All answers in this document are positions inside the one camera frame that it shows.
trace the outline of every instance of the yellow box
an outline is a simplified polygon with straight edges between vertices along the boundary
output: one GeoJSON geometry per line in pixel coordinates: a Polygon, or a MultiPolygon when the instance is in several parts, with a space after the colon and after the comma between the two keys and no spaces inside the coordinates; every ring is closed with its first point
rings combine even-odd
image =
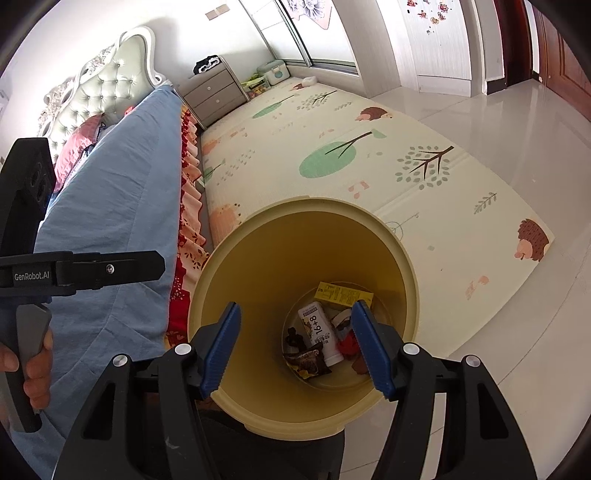
{"type": "Polygon", "coordinates": [[[316,300],[328,301],[329,303],[335,303],[349,308],[351,308],[353,303],[357,300],[365,300],[368,307],[371,307],[374,294],[321,281],[314,298],[316,300]]]}

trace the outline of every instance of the screw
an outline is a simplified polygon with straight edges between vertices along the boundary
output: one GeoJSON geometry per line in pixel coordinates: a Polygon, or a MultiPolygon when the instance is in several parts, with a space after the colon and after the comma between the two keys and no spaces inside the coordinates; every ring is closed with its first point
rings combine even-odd
{"type": "Polygon", "coordinates": [[[187,353],[189,353],[190,351],[191,345],[189,345],[188,343],[181,343],[180,345],[174,347],[174,352],[177,355],[187,355],[187,353]]]}
{"type": "Polygon", "coordinates": [[[480,366],[480,359],[476,355],[468,355],[466,357],[466,363],[470,367],[479,367],[480,366]]]}
{"type": "Polygon", "coordinates": [[[113,359],[113,365],[116,367],[122,367],[127,363],[127,356],[126,355],[117,355],[113,359]]]}
{"type": "Polygon", "coordinates": [[[416,355],[421,351],[421,349],[418,347],[418,345],[415,345],[414,343],[405,344],[402,347],[402,350],[404,350],[404,353],[407,353],[409,355],[416,355]]]}

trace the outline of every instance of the storage box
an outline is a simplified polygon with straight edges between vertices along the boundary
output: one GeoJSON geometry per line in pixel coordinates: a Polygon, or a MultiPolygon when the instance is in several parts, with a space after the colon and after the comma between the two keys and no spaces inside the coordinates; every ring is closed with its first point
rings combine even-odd
{"type": "Polygon", "coordinates": [[[249,80],[240,85],[242,85],[242,89],[246,92],[250,100],[271,89],[271,85],[269,85],[269,81],[266,77],[249,80]]]}
{"type": "Polygon", "coordinates": [[[271,85],[277,85],[277,83],[283,82],[283,80],[287,80],[290,77],[290,72],[287,70],[283,60],[270,61],[261,65],[256,70],[258,73],[267,77],[271,85]]]}

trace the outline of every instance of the pillow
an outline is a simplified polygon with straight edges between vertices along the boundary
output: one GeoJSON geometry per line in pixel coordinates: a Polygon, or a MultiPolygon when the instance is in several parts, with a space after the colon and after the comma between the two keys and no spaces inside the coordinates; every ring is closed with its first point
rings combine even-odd
{"type": "Polygon", "coordinates": [[[107,134],[113,130],[117,125],[111,125],[110,127],[105,127],[104,124],[102,124],[99,128],[99,134],[96,137],[96,142],[100,142],[101,140],[103,140],[103,138],[105,138],[107,136],[107,134]]]}
{"type": "Polygon", "coordinates": [[[64,182],[68,178],[72,168],[80,160],[80,156],[85,148],[96,143],[101,117],[102,114],[91,116],[81,126],[76,128],[64,145],[64,148],[61,149],[55,165],[56,188],[53,190],[54,192],[59,192],[64,186],[64,182]]]}

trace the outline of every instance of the green tree print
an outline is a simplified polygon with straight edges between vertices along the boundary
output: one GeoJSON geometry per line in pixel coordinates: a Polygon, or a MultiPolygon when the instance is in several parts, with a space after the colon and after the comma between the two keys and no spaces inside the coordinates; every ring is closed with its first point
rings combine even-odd
{"type": "Polygon", "coordinates": [[[478,203],[474,205],[474,215],[486,209],[486,205],[490,206],[493,200],[496,202],[496,193],[488,192],[487,196],[482,197],[482,200],[478,200],[478,203]]]}
{"type": "Polygon", "coordinates": [[[298,110],[310,110],[314,107],[319,105],[324,105],[328,100],[329,96],[333,93],[338,92],[338,90],[333,90],[332,92],[321,93],[319,95],[312,95],[304,100],[301,105],[297,108],[298,110]]]}
{"type": "Polygon", "coordinates": [[[324,145],[304,159],[300,165],[300,175],[306,179],[318,179],[342,170],[357,155],[353,144],[369,135],[375,138],[386,138],[383,133],[371,130],[348,142],[332,142],[324,145]]]}
{"type": "Polygon", "coordinates": [[[266,106],[266,107],[265,107],[263,110],[261,110],[260,112],[258,112],[258,113],[255,113],[255,115],[253,116],[253,118],[260,118],[260,117],[262,117],[262,116],[265,116],[265,115],[266,115],[266,114],[268,114],[268,113],[271,113],[273,110],[277,110],[277,109],[278,109],[278,108],[281,106],[281,104],[282,104],[283,102],[285,102],[286,100],[289,100],[291,97],[295,97],[295,96],[296,96],[295,94],[293,94],[293,95],[290,95],[289,97],[287,97],[287,98],[284,98],[283,100],[281,100],[281,101],[279,101],[279,102],[277,102],[277,103],[273,103],[273,104],[271,104],[271,105],[269,105],[269,106],[266,106]]]}
{"type": "Polygon", "coordinates": [[[439,147],[437,146],[434,148],[427,146],[426,150],[423,150],[424,148],[419,146],[417,150],[415,147],[410,147],[408,154],[404,158],[398,159],[399,162],[404,163],[402,169],[406,171],[398,172],[396,174],[396,181],[406,180],[407,183],[423,182],[418,186],[419,190],[424,189],[425,185],[427,187],[434,187],[447,181],[449,167],[445,165],[441,166],[441,163],[449,163],[450,160],[444,158],[444,156],[453,150],[453,146],[443,151],[439,151],[439,147]]]}
{"type": "Polygon", "coordinates": [[[216,167],[213,167],[213,168],[206,167],[205,170],[203,171],[204,183],[207,183],[212,178],[213,172],[215,172],[219,167],[221,167],[222,165],[225,165],[225,164],[226,164],[226,159],[224,158],[222,160],[222,162],[219,165],[217,165],[216,167]]]}

